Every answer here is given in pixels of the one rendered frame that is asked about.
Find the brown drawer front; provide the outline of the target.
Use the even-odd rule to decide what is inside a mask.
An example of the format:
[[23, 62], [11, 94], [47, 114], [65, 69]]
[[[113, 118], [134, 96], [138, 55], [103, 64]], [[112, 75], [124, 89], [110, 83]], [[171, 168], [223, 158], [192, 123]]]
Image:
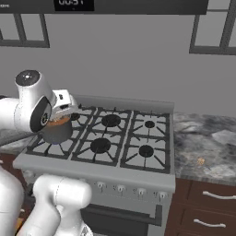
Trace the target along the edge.
[[[197, 218], [210, 224], [226, 224], [226, 228], [209, 228], [193, 223]], [[181, 229], [205, 236], [236, 236], [236, 216], [202, 209], [185, 209], [181, 218]]]
[[190, 201], [201, 207], [209, 207], [236, 213], [236, 200], [216, 199], [207, 195], [202, 195], [203, 191], [208, 191], [215, 195], [231, 196], [236, 195], [236, 186], [193, 181], [188, 195]]

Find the grey stove with black grates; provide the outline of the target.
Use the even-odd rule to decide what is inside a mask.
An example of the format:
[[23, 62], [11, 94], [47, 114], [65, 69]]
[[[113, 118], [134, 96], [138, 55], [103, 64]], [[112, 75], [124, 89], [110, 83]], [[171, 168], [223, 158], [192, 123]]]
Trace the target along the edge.
[[[173, 103], [104, 97], [77, 97], [72, 136], [60, 145], [36, 136], [13, 162], [27, 183], [44, 174], [89, 183], [92, 205], [147, 213], [162, 206], [166, 229], [175, 191]], [[106, 183], [99, 189], [97, 182]], [[117, 185], [125, 186], [119, 193]], [[144, 196], [137, 194], [144, 188]], [[159, 200], [158, 192], [168, 195]]]

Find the dark oven door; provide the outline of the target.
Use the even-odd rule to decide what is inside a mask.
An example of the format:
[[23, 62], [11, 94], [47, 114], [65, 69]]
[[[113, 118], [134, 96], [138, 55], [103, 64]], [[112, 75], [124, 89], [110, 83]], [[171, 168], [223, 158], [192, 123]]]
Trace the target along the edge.
[[82, 212], [81, 215], [92, 231], [105, 236], [162, 236], [162, 225], [154, 226], [121, 218], [106, 217]]

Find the grey saucepan with hot chocolate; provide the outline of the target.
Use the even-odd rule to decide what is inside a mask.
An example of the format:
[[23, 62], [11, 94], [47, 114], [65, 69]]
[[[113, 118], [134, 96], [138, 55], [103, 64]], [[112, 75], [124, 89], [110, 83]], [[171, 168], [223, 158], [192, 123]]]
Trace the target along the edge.
[[40, 131], [42, 139], [49, 144], [58, 145], [65, 142], [73, 134], [71, 117], [66, 115], [59, 120], [49, 121]]

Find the grey glass-front wall cupboard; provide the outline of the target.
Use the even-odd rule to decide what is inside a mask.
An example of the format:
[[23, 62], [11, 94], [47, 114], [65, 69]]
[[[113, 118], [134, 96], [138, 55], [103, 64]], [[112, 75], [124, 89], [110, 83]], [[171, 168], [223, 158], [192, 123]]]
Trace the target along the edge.
[[208, 0], [196, 15], [189, 53], [236, 56], [236, 0]]
[[0, 14], [0, 46], [49, 48], [43, 14]]

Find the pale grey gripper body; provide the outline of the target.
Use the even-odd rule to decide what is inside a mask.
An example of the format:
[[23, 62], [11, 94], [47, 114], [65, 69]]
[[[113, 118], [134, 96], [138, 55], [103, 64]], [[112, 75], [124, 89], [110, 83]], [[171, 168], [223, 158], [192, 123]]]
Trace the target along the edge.
[[70, 94], [59, 94], [57, 101], [53, 106], [51, 119], [57, 120], [65, 115], [69, 115], [78, 111], [78, 105]]

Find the dark microwave oven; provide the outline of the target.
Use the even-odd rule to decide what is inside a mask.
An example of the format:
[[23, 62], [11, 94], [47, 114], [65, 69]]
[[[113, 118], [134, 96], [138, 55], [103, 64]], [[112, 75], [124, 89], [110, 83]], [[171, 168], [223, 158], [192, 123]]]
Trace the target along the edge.
[[0, 14], [205, 15], [209, 0], [0, 0]]

